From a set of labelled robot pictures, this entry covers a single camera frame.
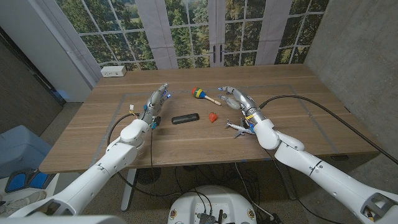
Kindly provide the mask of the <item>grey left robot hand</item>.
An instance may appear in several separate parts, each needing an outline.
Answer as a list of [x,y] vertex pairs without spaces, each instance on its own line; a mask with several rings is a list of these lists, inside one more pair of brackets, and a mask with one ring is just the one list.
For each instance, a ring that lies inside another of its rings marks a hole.
[[167,92],[168,87],[169,84],[164,83],[153,92],[144,105],[144,111],[139,115],[139,119],[145,121],[152,129],[158,126],[156,117],[158,117],[164,102],[170,98],[170,94]]

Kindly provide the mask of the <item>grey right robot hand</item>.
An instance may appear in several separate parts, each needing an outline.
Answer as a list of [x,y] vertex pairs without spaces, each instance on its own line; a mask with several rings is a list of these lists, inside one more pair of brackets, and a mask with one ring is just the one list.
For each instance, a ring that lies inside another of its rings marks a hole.
[[227,105],[235,110],[241,110],[246,120],[249,120],[254,125],[265,120],[266,117],[261,113],[256,106],[255,101],[245,92],[231,87],[223,86],[218,88],[219,91],[226,91],[231,96],[220,95],[221,99],[227,102]]

